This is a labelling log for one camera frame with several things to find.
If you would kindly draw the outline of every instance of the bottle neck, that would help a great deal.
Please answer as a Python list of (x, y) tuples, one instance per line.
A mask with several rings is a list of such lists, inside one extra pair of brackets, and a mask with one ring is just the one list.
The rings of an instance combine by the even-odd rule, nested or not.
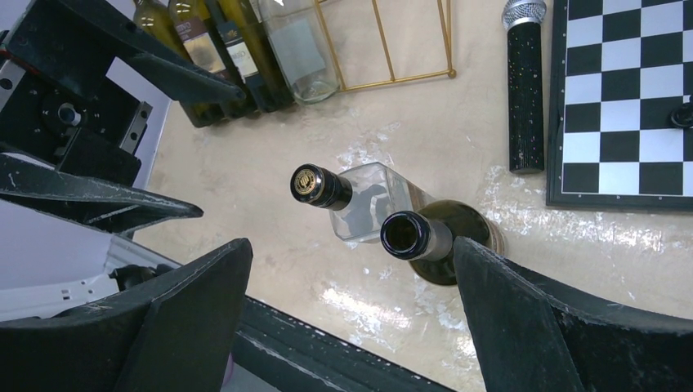
[(385, 250), (398, 259), (438, 261), (449, 255), (454, 238), (444, 223), (402, 211), (385, 219), (380, 240)]
[(322, 167), (306, 164), (293, 173), (291, 194), (301, 203), (340, 211), (349, 205), (354, 191), (346, 178)]

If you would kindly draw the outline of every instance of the gold emblem on bottle cap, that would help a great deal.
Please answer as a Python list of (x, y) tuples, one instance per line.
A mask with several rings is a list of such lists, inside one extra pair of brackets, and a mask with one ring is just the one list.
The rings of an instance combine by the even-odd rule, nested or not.
[(316, 185), (317, 180), (315, 178), (315, 173), (310, 169), (301, 170), (296, 174), (296, 178), (293, 180), (293, 188), (299, 194), (309, 194), (315, 189)]

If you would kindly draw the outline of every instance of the green wine bottle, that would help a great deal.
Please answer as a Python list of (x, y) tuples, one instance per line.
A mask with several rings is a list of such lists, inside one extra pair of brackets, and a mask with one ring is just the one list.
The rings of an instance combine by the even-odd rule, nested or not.
[(224, 42), (214, 31), (214, 22), (204, 5), (204, 0), (171, 0), (168, 13), (193, 62), (200, 68), (234, 83), (245, 93), (246, 97), (243, 100), (222, 102), (220, 105), (224, 114), (229, 118), (241, 118), (257, 111), (250, 91), (243, 84), (224, 47)]
[[(168, 15), (166, 6), (157, 0), (134, 0), (135, 25), (161, 43), (173, 50), (180, 57), (191, 61), (188, 52), (173, 27), (173, 21)], [(201, 128), (212, 125), (224, 118), (221, 107), (215, 104), (184, 104), (181, 107), (194, 127)]]
[(440, 200), (417, 212), (402, 211), (382, 223), (380, 240), (394, 257), (408, 261), (420, 277), (442, 286), (457, 284), (453, 241), (468, 237), (503, 254), (503, 236), (474, 208)]
[(250, 1), (206, 0), (206, 3), (226, 50), (257, 107), (263, 112), (289, 107), (293, 95)]

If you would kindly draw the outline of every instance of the microphone handle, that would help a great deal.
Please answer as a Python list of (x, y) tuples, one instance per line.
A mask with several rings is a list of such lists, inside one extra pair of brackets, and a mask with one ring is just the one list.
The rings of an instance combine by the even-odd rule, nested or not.
[(510, 172), (544, 169), (541, 25), (523, 23), (507, 32), (507, 103)]

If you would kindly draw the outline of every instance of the black square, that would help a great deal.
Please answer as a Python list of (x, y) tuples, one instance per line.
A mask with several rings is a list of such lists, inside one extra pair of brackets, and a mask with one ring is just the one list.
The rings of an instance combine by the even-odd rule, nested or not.
[(640, 98), (640, 69), (619, 69), (601, 73), (601, 100)]
[(604, 15), (602, 41), (640, 37), (640, 10)]
[(693, 129), (683, 131), (683, 160), (693, 162)]
[(640, 194), (683, 194), (683, 163), (641, 163)]
[(602, 132), (599, 162), (638, 162), (640, 132)]
[(569, 47), (566, 76), (599, 74), (601, 72), (601, 44)]
[(683, 29), (693, 30), (693, 2), (683, 2)]
[(578, 0), (568, 3), (568, 20), (601, 15), (601, 10), (604, 9), (604, 2), (602, 0)]
[(563, 192), (596, 194), (599, 192), (599, 163), (563, 165)]
[(640, 40), (640, 66), (642, 68), (683, 62), (683, 33), (643, 37)]
[(640, 101), (640, 129), (670, 128), (669, 115), (683, 103), (683, 98), (652, 98)]
[(566, 132), (597, 132), (601, 125), (601, 103), (566, 105)]
[(683, 95), (691, 94), (693, 94), (693, 62), (683, 63)]
[(666, 4), (668, 2), (680, 2), (681, 0), (642, 0), (642, 7), (652, 7), (658, 6), (660, 4)]

